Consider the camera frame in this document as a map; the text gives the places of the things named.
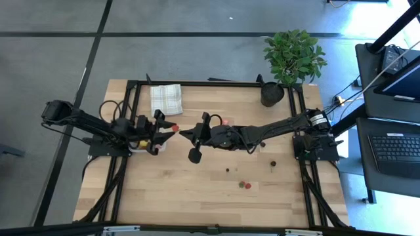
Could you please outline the black computer monitor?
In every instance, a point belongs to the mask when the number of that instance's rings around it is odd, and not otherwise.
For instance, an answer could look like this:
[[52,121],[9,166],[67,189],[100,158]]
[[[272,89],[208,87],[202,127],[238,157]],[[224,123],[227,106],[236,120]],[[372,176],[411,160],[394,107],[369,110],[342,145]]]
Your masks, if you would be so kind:
[[374,93],[420,103],[420,56],[374,89]]

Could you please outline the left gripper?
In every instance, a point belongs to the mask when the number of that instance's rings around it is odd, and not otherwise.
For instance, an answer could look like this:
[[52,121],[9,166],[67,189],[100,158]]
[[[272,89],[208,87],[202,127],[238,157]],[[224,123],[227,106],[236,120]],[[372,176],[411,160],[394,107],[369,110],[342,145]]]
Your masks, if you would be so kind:
[[168,139],[170,139],[175,133],[174,132],[160,132],[159,127],[167,129],[176,126],[176,123],[172,123],[164,120],[164,114],[159,110],[155,110],[154,113],[155,123],[148,120],[145,115],[138,116],[136,123],[137,140],[147,140],[148,145],[146,150],[151,155],[158,154],[157,145],[163,145]]

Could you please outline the green plant in black pot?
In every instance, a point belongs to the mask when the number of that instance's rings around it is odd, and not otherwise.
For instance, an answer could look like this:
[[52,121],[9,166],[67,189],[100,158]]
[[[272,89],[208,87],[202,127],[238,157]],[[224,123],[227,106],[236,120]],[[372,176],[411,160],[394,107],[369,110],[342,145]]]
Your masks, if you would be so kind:
[[261,84],[261,104],[272,107],[283,99],[285,88],[291,88],[307,78],[313,81],[321,77],[321,69],[327,66],[326,55],[318,39],[305,30],[280,31],[264,42],[264,60],[270,64],[273,82]]

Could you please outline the dark chair leg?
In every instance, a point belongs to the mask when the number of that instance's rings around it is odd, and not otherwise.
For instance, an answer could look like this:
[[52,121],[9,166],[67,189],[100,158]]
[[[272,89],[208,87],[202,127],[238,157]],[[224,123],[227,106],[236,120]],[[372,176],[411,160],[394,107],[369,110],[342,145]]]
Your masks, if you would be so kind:
[[24,156],[25,152],[10,146],[6,146],[5,144],[0,144],[0,156],[6,154],[22,157]]

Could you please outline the white plaid folded cloth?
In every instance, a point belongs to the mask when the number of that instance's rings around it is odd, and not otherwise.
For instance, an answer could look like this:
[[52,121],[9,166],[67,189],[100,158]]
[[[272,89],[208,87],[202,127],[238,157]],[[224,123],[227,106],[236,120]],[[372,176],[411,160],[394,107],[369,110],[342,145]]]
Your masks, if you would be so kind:
[[160,85],[150,88],[151,115],[160,110],[164,115],[180,115],[182,108],[182,91],[180,84]]

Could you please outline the black laptop keyboard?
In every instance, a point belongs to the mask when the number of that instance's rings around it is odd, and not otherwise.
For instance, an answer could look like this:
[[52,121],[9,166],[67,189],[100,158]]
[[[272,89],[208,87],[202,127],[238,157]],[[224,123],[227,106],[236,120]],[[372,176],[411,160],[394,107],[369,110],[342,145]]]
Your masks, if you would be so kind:
[[420,134],[373,133],[368,140],[380,173],[420,179]]

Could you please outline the silver metal bracket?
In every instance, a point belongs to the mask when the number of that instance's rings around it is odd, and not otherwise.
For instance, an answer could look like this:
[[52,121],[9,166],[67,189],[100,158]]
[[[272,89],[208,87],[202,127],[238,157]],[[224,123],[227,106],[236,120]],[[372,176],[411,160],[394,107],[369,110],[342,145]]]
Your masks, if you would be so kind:
[[132,231],[139,231],[140,226],[106,226],[104,227],[102,233],[104,235],[109,235],[113,233],[121,233],[121,232],[132,232]]
[[323,236],[323,233],[307,229],[285,229],[285,236]]

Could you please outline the clear plastic tupperware container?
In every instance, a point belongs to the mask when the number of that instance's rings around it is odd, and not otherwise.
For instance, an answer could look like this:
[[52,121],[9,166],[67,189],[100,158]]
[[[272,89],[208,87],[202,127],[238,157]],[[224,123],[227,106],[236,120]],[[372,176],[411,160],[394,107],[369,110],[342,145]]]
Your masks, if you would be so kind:
[[[146,148],[141,149],[139,148],[139,142],[129,142],[129,151],[132,153],[146,153],[147,150]],[[166,143],[164,143],[162,146],[161,145],[157,145],[156,148],[158,148],[159,151],[165,151],[166,149]]]

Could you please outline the black power adapter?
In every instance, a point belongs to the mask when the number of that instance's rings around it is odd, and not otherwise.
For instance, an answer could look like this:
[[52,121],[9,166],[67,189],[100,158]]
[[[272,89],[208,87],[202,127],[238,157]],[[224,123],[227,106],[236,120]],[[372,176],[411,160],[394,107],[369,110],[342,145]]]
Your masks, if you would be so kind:
[[396,45],[387,46],[382,55],[381,69],[384,70],[385,75],[394,75],[400,69],[408,64],[408,60],[402,56],[398,61],[393,62],[406,50]]

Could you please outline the black slanted pole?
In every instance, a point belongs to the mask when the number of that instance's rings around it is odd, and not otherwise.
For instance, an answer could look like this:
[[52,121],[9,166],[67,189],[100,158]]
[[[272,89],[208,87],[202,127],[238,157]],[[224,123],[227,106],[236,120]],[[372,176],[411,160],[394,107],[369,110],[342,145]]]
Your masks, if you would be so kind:
[[420,0],[415,0],[410,8],[402,14],[374,43],[367,46],[370,53],[378,53],[394,36],[403,30],[414,18],[420,15]]

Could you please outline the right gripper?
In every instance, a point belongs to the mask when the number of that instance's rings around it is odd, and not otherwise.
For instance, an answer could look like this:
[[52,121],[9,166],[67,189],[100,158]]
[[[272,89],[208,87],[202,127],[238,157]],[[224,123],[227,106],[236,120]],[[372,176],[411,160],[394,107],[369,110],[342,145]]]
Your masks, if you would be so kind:
[[219,126],[211,128],[210,122],[213,117],[218,117],[219,121],[222,121],[220,115],[210,115],[204,112],[201,117],[203,119],[201,123],[197,123],[194,128],[179,131],[179,134],[191,141],[193,145],[193,148],[189,151],[188,159],[194,164],[198,164],[201,161],[201,146],[210,146],[215,149],[228,151],[234,149],[230,127],[221,123]]

